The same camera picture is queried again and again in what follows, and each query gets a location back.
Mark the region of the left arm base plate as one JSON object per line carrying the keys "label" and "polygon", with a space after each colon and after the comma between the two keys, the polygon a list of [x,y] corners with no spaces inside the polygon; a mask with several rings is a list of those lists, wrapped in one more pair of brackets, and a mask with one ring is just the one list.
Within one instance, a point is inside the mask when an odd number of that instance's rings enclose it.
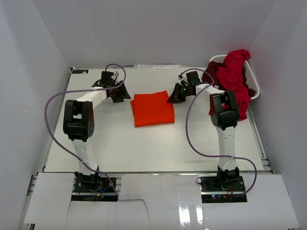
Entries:
{"label": "left arm base plate", "polygon": [[71,201],[117,202],[118,197],[105,177],[100,178],[97,184],[83,183],[75,177]]}

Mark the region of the orange t shirt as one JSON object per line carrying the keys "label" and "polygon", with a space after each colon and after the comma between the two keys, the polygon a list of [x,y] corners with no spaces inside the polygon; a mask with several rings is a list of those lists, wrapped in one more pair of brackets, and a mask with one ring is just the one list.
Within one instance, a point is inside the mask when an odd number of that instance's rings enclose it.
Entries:
{"label": "orange t shirt", "polygon": [[175,112],[172,103],[168,103],[167,91],[135,94],[131,100],[135,127],[172,124],[175,122]]}

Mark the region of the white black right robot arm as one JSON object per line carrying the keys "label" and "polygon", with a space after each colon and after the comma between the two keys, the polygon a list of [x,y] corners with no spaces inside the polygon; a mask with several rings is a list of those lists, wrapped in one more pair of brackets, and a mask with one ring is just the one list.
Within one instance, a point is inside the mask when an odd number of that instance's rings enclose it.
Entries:
{"label": "white black right robot arm", "polygon": [[[213,87],[214,78],[206,71],[190,68],[179,74],[180,83],[176,83],[167,102],[179,104],[186,97],[193,96],[185,120],[186,138],[190,147],[199,155],[208,158],[218,158],[215,186],[222,191],[228,191],[239,181],[239,168],[235,154],[235,132],[240,119],[236,96],[233,91],[222,91]],[[206,155],[197,151],[192,145],[188,134],[190,110],[202,92],[207,94],[205,100],[210,103],[210,117],[218,134],[219,155]]]}

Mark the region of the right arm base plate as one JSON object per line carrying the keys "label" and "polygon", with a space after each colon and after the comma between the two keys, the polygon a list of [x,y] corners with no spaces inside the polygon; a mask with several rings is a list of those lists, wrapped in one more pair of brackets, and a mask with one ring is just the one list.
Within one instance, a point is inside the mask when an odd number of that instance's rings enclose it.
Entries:
{"label": "right arm base plate", "polygon": [[246,203],[248,201],[246,195],[239,196],[246,190],[242,176],[233,185],[226,187],[222,187],[218,183],[216,176],[198,177],[196,183],[201,186],[203,204]]}

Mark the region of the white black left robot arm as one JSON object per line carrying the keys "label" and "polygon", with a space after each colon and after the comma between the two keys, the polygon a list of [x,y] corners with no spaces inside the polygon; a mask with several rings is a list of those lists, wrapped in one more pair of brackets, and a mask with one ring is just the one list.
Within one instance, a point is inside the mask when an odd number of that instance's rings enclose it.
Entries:
{"label": "white black left robot arm", "polygon": [[99,191],[102,186],[97,172],[99,166],[89,140],[94,134],[94,109],[107,98],[111,98],[114,103],[130,99],[123,81],[118,81],[118,76],[118,72],[102,71],[101,79],[92,85],[91,92],[76,100],[67,100],[64,106],[63,132],[81,159],[75,176],[81,185],[92,192]]}

